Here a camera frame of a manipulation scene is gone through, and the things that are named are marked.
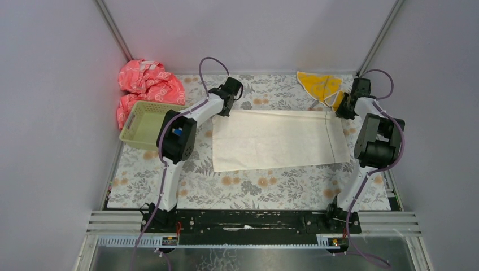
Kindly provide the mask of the cream towel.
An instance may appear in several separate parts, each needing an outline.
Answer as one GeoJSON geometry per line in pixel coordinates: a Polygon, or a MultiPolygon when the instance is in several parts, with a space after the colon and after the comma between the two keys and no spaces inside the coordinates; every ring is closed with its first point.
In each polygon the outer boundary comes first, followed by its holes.
{"type": "Polygon", "coordinates": [[[212,123],[216,172],[350,161],[341,119],[333,112],[233,110],[212,123]]]}

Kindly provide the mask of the blue towel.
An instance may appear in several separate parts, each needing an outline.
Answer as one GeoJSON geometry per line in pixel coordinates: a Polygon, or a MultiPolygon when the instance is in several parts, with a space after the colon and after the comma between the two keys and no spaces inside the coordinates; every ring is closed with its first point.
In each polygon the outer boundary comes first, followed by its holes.
{"type": "Polygon", "coordinates": [[[172,133],[178,137],[182,135],[182,128],[173,128],[172,133]]]}

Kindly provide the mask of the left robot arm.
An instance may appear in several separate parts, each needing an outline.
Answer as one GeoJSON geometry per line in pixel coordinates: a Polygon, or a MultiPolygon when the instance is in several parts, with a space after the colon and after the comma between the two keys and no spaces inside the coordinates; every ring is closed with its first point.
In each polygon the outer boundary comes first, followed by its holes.
{"type": "Polygon", "coordinates": [[[214,116],[228,117],[243,84],[228,77],[224,84],[207,90],[207,97],[186,109],[167,111],[156,140],[163,164],[158,201],[150,205],[152,220],[159,211],[170,212],[177,206],[177,189],[182,168],[194,151],[197,127],[214,116]]]}

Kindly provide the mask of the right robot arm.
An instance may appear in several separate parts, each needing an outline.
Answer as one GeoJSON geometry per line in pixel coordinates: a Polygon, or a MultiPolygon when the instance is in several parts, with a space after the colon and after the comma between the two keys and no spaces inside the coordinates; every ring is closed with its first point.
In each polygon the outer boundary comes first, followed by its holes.
{"type": "Polygon", "coordinates": [[[326,210],[326,225],[332,231],[359,225],[358,211],[368,185],[402,156],[405,128],[404,120],[391,117],[371,95],[371,82],[366,78],[353,80],[351,92],[341,101],[336,115],[342,119],[359,116],[363,124],[354,146],[350,180],[326,210]]]}

